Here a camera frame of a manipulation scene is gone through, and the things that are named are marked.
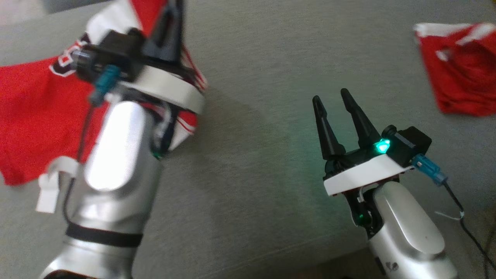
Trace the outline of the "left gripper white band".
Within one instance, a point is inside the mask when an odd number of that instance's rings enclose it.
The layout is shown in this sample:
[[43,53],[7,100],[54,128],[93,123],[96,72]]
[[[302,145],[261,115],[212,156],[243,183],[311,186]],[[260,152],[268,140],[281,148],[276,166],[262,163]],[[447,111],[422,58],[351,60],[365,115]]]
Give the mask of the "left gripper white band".
[[[164,5],[144,44],[144,55],[180,62],[183,21],[184,0],[175,0],[175,4],[168,2]],[[160,63],[156,59],[146,59],[145,62],[133,81],[121,81],[121,85],[195,114],[203,113],[205,76],[201,71],[181,64]]]

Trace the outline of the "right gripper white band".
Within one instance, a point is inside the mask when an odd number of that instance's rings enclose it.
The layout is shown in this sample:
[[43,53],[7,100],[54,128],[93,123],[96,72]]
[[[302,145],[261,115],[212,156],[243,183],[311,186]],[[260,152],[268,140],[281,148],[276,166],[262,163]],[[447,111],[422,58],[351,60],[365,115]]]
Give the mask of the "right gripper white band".
[[326,160],[324,188],[327,195],[334,196],[413,169],[411,165],[402,167],[388,156],[386,152],[391,147],[390,141],[382,141],[379,132],[347,88],[341,89],[341,97],[352,116],[360,147],[348,153],[329,125],[321,98],[312,98],[321,154]]

